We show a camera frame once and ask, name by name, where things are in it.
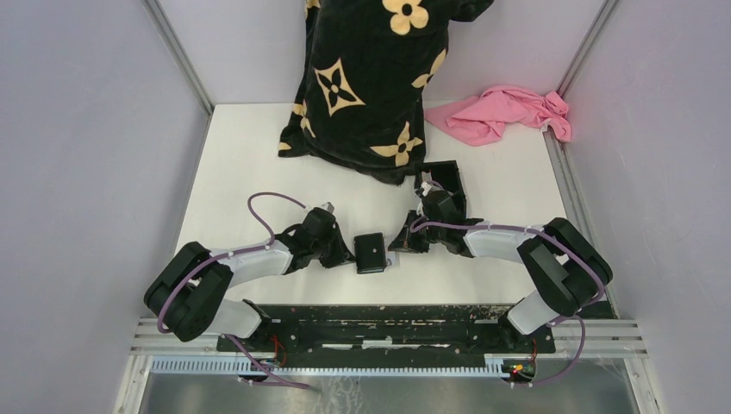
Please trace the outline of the black leather card holder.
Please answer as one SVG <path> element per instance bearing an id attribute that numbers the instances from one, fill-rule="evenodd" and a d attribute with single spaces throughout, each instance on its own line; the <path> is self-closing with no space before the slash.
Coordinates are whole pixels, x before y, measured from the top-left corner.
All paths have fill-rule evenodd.
<path id="1" fill-rule="evenodd" d="M 384 235 L 380 232 L 353 238 L 357 274 L 382 273 L 387 267 Z"/>

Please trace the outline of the black plastic bin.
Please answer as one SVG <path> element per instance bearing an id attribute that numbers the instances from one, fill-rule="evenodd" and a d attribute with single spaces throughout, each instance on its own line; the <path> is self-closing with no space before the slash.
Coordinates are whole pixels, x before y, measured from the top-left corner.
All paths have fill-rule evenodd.
<path id="1" fill-rule="evenodd" d="M 428 220 L 442 223 L 458 223 L 466 220 L 467 200 L 459 167 L 455 160 L 422 162 L 415 165 L 416 187 L 425 180 L 439 183 L 443 190 L 419 198 L 417 211 Z"/>

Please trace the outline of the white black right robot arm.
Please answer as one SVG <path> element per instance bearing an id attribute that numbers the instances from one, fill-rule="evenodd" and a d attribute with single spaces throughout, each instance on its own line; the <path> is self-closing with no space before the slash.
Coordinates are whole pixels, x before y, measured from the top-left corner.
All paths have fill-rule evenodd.
<path id="1" fill-rule="evenodd" d="M 563 322 L 605 295 L 608 262 L 572 223 L 556 217 L 538 227 L 496 224 L 466 214 L 465 195 L 439 187 L 417 191 L 390 251 L 422 254 L 434 244 L 466 258 L 494 258 L 525 266 L 534 290 L 501 318 L 497 338 L 509 352 L 523 350 L 542 327 Z"/>

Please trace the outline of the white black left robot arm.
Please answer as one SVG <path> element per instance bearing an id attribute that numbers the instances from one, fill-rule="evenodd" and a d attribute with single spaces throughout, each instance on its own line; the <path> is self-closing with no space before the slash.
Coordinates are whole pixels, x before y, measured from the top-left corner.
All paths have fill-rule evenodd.
<path id="1" fill-rule="evenodd" d="M 355 261 L 331 210 L 311 209 L 268 241 L 235 249 L 186 243 L 147 288 L 144 305 L 159 331 L 190 342 L 204 333 L 231 335 L 258 351 L 271 340 L 270 317 L 247 299 L 226 297 L 230 288 L 256 279 L 298 272 L 317 261 L 326 269 Z"/>

